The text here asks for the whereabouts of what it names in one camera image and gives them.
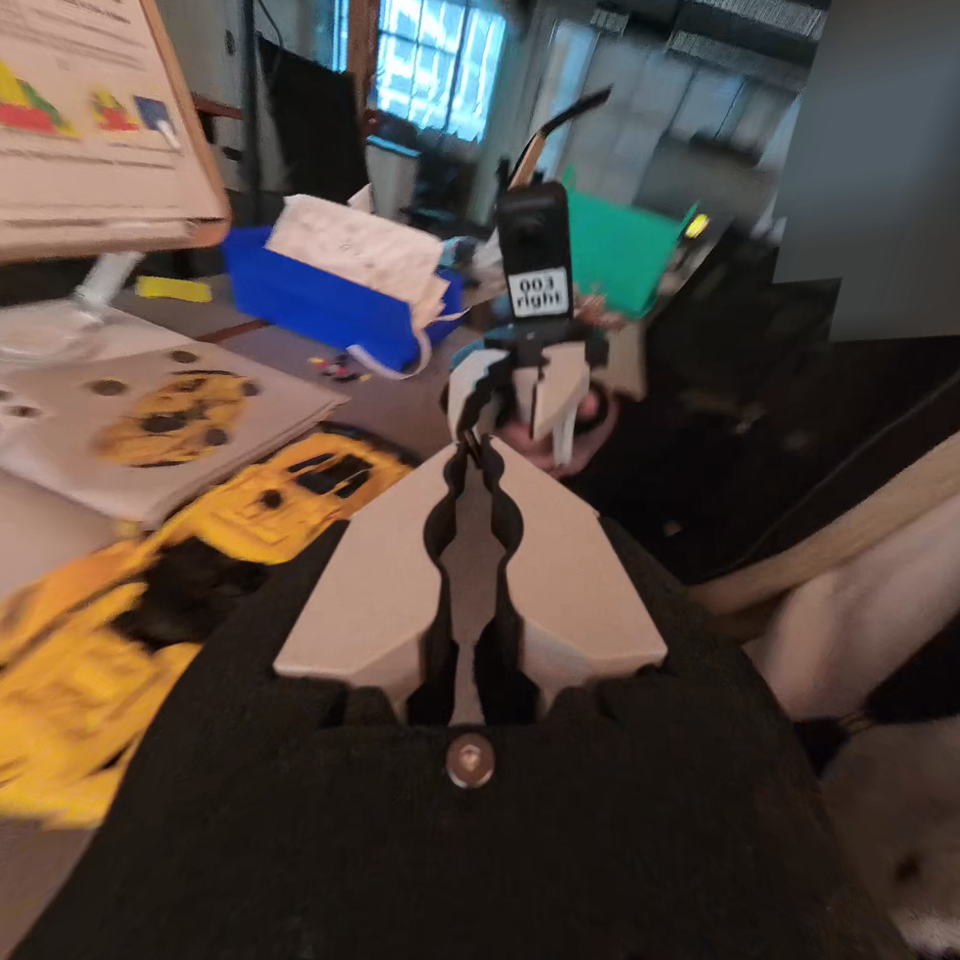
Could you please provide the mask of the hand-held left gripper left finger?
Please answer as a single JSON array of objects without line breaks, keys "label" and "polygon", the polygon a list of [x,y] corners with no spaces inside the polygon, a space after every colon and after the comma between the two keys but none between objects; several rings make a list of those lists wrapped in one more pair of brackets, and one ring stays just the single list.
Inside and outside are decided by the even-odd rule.
[{"label": "hand-held left gripper left finger", "polygon": [[451,443],[355,513],[274,672],[378,689],[409,724],[449,724],[459,645],[442,557],[460,496],[461,447]]}]

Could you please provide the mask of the wheel picture instruction booklet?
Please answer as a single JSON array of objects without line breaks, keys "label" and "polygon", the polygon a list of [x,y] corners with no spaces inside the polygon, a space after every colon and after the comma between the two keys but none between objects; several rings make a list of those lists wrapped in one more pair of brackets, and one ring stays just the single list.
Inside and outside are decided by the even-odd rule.
[{"label": "wheel picture instruction booklet", "polygon": [[156,530],[345,401],[185,339],[2,365],[2,597],[113,543],[123,524]]}]

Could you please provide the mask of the bright window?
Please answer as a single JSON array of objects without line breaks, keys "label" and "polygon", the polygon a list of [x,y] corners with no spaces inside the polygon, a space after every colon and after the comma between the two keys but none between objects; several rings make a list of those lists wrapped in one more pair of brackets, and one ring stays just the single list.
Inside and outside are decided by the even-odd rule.
[{"label": "bright window", "polygon": [[376,106],[418,130],[481,142],[507,36],[493,2],[381,2]]}]

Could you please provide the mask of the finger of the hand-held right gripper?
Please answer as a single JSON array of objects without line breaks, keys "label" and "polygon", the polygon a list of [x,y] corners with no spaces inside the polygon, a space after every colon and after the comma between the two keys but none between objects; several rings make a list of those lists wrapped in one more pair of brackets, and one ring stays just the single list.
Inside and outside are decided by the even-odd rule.
[{"label": "finger of the hand-held right gripper", "polygon": [[450,371],[446,418],[453,443],[477,444],[483,426],[503,421],[514,412],[516,367],[514,350],[480,348]]},{"label": "finger of the hand-held right gripper", "polygon": [[532,366],[511,374],[516,417],[532,443],[551,441],[556,466],[573,459],[574,428],[591,386],[591,368],[584,348],[544,348]]}]

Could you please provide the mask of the blue plastic bin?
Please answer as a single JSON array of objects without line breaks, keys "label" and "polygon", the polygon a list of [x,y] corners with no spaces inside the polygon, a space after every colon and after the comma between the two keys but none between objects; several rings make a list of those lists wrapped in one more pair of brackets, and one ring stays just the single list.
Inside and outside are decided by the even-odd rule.
[{"label": "blue plastic bin", "polygon": [[381,378],[422,373],[434,348],[460,324],[463,283],[449,270],[438,317],[415,330],[409,306],[393,297],[274,253],[267,226],[232,228],[222,242],[235,308],[348,354]]}]

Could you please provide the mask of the teal green box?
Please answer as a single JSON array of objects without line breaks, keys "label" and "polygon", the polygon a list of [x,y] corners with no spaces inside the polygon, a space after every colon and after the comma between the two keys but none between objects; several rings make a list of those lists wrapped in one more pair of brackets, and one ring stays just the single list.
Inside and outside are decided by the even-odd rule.
[{"label": "teal green box", "polygon": [[631,320],[645,317],[661,280],[699,213],[693,204],[679,219],[624,206],[580,191],[572,165],[561,177],[568,203],[572,282],[582,295],[602,295],[606,309]]}]

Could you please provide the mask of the black standing panel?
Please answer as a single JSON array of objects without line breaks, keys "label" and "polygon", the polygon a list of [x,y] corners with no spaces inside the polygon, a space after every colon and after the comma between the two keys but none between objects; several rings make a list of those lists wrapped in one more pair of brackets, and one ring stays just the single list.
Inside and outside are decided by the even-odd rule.
[{"label": "black standing panel", "polygon": [[369,183],[354,80],[258,35],[288,194],[346,206]]}]

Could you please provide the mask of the cluster of small loose bricks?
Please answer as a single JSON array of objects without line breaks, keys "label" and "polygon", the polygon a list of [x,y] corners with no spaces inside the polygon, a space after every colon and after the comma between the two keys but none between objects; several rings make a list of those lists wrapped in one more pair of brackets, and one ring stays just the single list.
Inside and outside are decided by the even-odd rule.
[{"label": "cluster of small loose bricks", "polygon": [[314,356],[308,363],[318,376],[337,383],[366,382],[374,376],[366,367],[358,366],[350,354],[345,353],[333,358]]}]

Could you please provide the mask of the yellow toy brick car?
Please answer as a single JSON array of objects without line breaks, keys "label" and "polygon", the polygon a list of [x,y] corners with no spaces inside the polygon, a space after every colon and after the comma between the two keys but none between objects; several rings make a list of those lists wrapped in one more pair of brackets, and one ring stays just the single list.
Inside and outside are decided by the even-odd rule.
[{"label": "yellow toy brick car", "polygon": [[420,464],[331,424],[2,601],[1,814],[91,830],[209,637],[281,565]]}]

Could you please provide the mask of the grey shirt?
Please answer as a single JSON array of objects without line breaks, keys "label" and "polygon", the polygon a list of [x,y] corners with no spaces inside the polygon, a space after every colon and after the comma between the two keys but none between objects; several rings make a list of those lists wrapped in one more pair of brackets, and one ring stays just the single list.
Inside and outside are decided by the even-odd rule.
[{"label": "grey shirt", "polygon": [[841,717],[958,614],[953,498],[788,594],[746,653],[786,715]]}]

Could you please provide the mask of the person's right hand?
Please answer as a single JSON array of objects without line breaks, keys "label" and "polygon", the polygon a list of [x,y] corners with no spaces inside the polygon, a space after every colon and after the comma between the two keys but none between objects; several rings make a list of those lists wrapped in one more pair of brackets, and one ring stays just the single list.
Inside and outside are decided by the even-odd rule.
[{"label": "person's right hand", "polygon": [[496,436],[534,467],[562,481],[581,474],[594,460],[612,438],[618,414],[618,400],[610,391],[599,385],[591,385],[578,407],[571,457],[566,463],[555,459],[551,434],[534,439],[528,425],[519,418],[504,422],[497,428]]}]

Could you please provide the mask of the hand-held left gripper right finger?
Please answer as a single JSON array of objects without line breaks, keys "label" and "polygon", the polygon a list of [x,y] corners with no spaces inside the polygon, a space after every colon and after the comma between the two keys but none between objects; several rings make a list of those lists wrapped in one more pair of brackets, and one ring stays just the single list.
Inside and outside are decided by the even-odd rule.
[{"label": "hand-held left gripper right finger", "polygon": [[498,438],[479,463],[503,550],[478,640],[486,723],[531,724],[564,690],[662,666],[666,642],[596,511]]}]

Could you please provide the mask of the small yellow object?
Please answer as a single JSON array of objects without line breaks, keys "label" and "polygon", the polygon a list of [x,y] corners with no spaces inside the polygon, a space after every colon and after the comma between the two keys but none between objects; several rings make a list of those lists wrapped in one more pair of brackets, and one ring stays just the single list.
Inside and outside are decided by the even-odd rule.
[{"label": "small yellow object", "polygon": [[197,305],[209,304],[213,301],[213,292],[209,284],[189,279],[142,274],[138,276],[134,290],[141,299],[166,299]]}]

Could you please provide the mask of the grey desk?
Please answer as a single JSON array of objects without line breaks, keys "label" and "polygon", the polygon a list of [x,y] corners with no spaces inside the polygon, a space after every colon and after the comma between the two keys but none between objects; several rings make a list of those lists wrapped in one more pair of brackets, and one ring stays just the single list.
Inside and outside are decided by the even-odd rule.
[{"label": "grey desk", "polygon": [[[231,282],[225,273],[202,279],[211,284],[206,304],[174,299],[146,299],[132,287],[122,290],[114,306],[137,320],[120,319],[120,333],[134,336],[133,346],[121,346],[120,334],[110,333],[103,356],[154,350],[176,338],[210,342],[226,351],[277,369],[290,376],[329,385],[309,363],[311,356],[331,358],[333,347],[266,324],[234,307]],[[439,397],[447,381],[452,352],[470,340],[467,329],[455,329],[436,348],[426,369],[406,380],[375,376],[361,383],[332,385],[348,402],[333,418],[338,423],[372,431],[420,457],[444,445],[448,437]],[[68,506],[63,498],[31,492],[24,482],[2,475],[2,505],[13,511],[2,525],[2,548],[17,546],[17,534],[38,530],[27,557],[2,567],[2,593],[21,587],[30,577],[53,570],[80,555],[81,547],[106,543],[107,527],[92,513]],[[85,830],[46,831],[36,822],[1,821],[1,957],[9,958],[55,894],[63,886],[89,845]]]}]

